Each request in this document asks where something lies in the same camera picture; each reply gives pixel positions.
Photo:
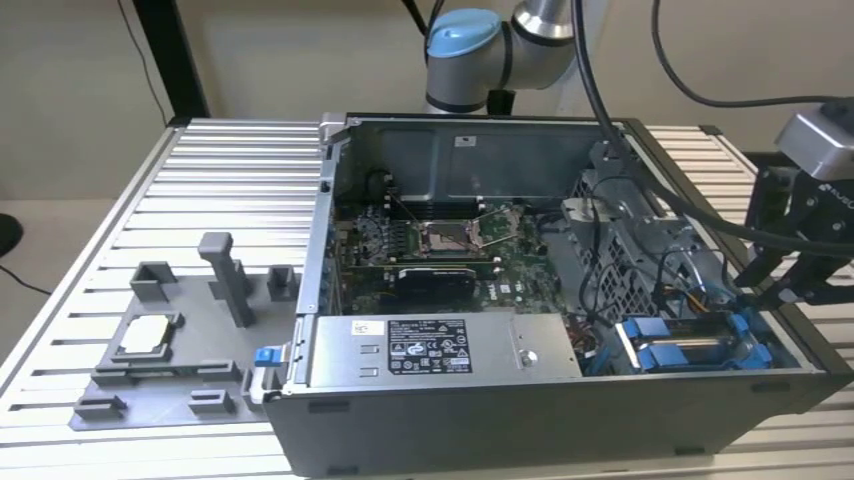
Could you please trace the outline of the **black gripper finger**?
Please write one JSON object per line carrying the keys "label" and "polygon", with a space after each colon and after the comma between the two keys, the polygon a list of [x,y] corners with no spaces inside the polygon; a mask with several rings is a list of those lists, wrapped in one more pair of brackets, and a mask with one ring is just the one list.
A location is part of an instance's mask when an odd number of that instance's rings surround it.
{"label": "black gripper finger", "polygon": [[[779,236],[792,237],[795,227],[788,218],[788,208],[796,179],[795,167],[761,167],[757,172],[745,226]],[[738,277],[740,287],[758,286],[781,264],[792,249],[753,242],[749,248],[750,262]]]}
{"label": "black gripper finger", "polygon": [[837,305],[853,302],[853,286],[836,286],[831,277],[844,266],[847,258],[803,253],[784,276],[760,296],[765,307],[807,302],[811,305]]}

